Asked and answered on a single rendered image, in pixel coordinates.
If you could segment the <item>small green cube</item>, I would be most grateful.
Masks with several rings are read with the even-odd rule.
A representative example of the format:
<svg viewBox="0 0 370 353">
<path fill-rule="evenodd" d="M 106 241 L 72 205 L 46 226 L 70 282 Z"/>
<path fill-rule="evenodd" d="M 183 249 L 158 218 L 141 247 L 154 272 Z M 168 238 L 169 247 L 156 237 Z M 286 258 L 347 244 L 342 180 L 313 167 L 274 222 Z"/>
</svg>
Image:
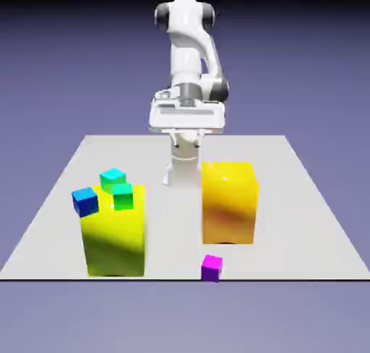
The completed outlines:
<svg viewBox="0 0 370 353">
<path fill-rule="evenodd" d="M 113 185 L 112 195 L 113 206 L 116 211 L 134 208 L 134 194 L 131 183 Z"/>
</svg>

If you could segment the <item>large yellow box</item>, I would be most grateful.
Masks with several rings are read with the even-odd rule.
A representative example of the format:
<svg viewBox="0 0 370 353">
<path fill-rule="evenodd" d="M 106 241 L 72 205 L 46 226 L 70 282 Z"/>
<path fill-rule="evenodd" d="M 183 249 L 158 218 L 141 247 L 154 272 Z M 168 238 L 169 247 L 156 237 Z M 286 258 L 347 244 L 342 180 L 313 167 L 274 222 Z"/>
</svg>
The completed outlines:
<svg viewBox="0 0 370 353">
<path fill-rule="evenodd" d="M 146 190 L 133 187 L 132 209 L 116 211 L 100 186 L 99 211 L 79 219 L 89 276 L 143 276 L 145 273 Z"/>
</svg>

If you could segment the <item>small magenta cube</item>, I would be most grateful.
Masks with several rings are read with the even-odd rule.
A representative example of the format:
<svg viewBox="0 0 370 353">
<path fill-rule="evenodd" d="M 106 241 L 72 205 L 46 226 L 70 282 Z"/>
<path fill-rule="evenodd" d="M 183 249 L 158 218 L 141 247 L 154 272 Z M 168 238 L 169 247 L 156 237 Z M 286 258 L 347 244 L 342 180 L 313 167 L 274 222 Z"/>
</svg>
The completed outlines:
<svg viewBox="0 0 370 353">
<path fill-rule="evenodd" d="M 206 255 L 201 265 L 201 280 L 206 282 L 218 282 L 223 268 L 223 258 Z"/>
</svg>

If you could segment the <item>small blue cube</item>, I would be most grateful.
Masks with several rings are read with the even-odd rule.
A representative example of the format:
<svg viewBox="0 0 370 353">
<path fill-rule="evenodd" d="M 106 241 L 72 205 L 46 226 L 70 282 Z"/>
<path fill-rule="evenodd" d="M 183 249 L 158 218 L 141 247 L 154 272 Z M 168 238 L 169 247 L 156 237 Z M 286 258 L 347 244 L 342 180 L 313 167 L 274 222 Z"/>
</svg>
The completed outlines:
<svg viewBox="0 0 370 353">
<path fill-rule="evenodd" d="M 91 186 L 72 191 L 72 201 L 80 218 L 99 211 L 98 195 Z"/>
</svg>

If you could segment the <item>large orange box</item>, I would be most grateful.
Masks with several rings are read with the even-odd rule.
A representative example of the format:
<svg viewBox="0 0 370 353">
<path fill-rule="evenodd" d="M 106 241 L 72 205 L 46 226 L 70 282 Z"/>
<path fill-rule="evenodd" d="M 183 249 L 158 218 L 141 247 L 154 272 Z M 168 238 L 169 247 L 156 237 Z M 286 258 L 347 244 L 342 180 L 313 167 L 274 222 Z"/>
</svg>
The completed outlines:
<svg viewBox="0 0 370 353">
<path fill-rule="evenodd" d="M 252 244 L 258 197 L 250 162 L 203 162 L 202 242 Z"/>
</svg>

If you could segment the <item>small cyan cube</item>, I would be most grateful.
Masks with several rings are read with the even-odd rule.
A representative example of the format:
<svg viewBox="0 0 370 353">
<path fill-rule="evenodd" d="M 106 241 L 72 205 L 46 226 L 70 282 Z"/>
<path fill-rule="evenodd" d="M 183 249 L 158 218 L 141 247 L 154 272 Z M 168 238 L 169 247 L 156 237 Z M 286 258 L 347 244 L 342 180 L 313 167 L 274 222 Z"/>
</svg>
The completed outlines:
<svg viewBox="0 0 370 353">
<path fill-rule="evenodd" d="M 112 194 L 113 187 L 119 184 L 125 184 L 126 173 L 116 168 L 111 168 L 100 174 L 100 187 L 106 193 Z"/>
</svg>

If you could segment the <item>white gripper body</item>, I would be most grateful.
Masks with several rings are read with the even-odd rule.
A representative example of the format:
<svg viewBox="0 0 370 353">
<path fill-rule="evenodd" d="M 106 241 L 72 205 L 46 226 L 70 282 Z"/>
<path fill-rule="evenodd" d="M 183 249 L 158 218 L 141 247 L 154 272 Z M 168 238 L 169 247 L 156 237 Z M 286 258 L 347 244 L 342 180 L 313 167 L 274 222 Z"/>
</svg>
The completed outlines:
<svg viewBox="0 0 370 353">
<path fill-rule="evenodd" d="M 149 126 L 154 131 L 222 130 L 225 127 L 223 103 L 195 100 L 195 106 L 182 106 L 179 99 L 153 99 Z"/>
</svg>

